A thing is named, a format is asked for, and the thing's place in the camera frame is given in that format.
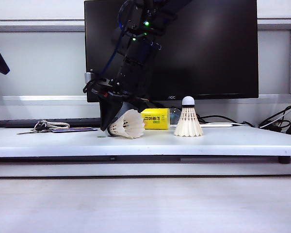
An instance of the yellow box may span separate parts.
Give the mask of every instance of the yellow box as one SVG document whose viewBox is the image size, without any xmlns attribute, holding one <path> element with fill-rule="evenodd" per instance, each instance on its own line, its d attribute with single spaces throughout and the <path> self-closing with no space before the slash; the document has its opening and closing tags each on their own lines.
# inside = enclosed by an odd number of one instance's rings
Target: yellow box
<svg viewBox="0 0 291 233">
<path fill-rule="evenodd" d="M 170 125 L 169 108 L 146 108 L 141 112 L 147 130 L 168 130 Z"/>
</svg>

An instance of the black monitor screen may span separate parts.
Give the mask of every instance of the black monitor screen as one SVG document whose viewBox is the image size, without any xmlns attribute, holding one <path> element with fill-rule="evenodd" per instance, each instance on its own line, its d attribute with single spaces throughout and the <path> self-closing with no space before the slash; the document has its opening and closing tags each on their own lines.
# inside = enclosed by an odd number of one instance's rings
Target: black monitor screen
<svg viewBox="0 0 291 233">
<path fill-rule="evenodd" d="M 112 34 L 123 0 L 85 2 L 86 69 L 100 72 L 114 46 Z M 255 0 L 193 0 L 157 37 L 151 100 L 257 98 L 258 32 Z M 116 55 L 106 72 L 117 75 Z"/>
</svg>

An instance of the upright shuttlecock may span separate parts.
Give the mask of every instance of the upright shuttlecock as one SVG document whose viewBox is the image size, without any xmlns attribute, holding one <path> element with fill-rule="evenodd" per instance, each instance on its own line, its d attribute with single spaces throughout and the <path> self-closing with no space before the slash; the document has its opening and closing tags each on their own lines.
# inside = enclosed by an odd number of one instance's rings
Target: upright shuttlecock
<svg viewBox="0 0 291 233">
<path fill-rule="evenodd" d="M 191 96 L 186 96 L 183 98 L 182 111 L 174 135 L 181 137 L 203 135 L 203 130 L 199 125 L 194 107 L 195 102 Z"/>
<path fill-rule="evenodd" d="M 141 114 L 136 110 L 130 109 L 116 122 L 112 123 L 108 131 L 111 135 L 139 138 L 144 134 L 145 124 Z"/>
</svg>

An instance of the white platform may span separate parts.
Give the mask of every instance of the white platform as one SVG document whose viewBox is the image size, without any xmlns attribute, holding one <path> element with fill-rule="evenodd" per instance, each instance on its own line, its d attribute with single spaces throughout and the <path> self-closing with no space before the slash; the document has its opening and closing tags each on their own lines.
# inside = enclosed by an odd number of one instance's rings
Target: white platform
<svg viewBox="0 0 291 233">
<path fill-rule="evenodd" d="M 206 128 L 202 137 L 177 137 L 173 130 L 146 131 L 133 140 L 101 138 L 105 135 L 101 131 L 17 135 L 28 130 L 0 129 L 0 177 L 291 174 L 291 163 L 277 160 L 277 156 L 291 156 L 291 135 L 245 126 Z M 105 155 L 126 159 L 90 159 Z M 149 155 L 156 156 L 144 160 Z M 87 162 L 76 161 L 83 156 Z"/>
<path fill-rule="evenodd" d="M 291 156 L 291 135 L 237 126 L 205 128 L 202 137 L 178 137 L 173 130 L 147 130 L 139 139 L 105 137 L 104 132 L 36 133 L 0 129 L 0 158 L 99 155 Z"/>
</svg>

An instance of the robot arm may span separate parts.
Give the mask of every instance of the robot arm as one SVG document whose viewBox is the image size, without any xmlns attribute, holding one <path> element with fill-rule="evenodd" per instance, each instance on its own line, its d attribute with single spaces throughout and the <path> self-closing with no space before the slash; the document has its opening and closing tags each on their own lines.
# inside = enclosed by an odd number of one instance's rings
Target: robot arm
<svg viewBox="0 0 291 233">
<path fill-rule="evenodd" d="M 88 102 L 100 103 L 101 129 L 112 123 L 123 103 L 142 111 L 146 107 L 147 90 L 151 84 L 155 56 L 161 50 L 156 36 L 162 36 L 174 21 L 176 13 L 191 0 L 127 0 L 118 15 L 115 30 L 115 50 L 101 73 L 85 74 L 88 80 L 83 89 Z M 116 77 L 108 79 L 104 73 L 116 53 L 124 56 Z"/>
</svg>

